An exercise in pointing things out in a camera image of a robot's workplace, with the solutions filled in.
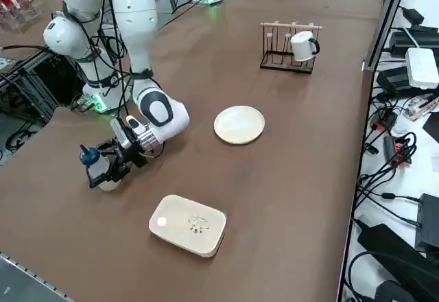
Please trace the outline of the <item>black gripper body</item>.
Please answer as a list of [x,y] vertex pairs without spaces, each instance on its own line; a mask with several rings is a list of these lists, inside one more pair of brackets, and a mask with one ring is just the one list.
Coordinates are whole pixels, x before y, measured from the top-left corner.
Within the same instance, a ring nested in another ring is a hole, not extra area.
[[143,148],[137,142],[128,148],[123,148],[119,140],[117,140],[117,167],[127,167],[129,163],[134,164],[138,168],[142,168],[147,164]]

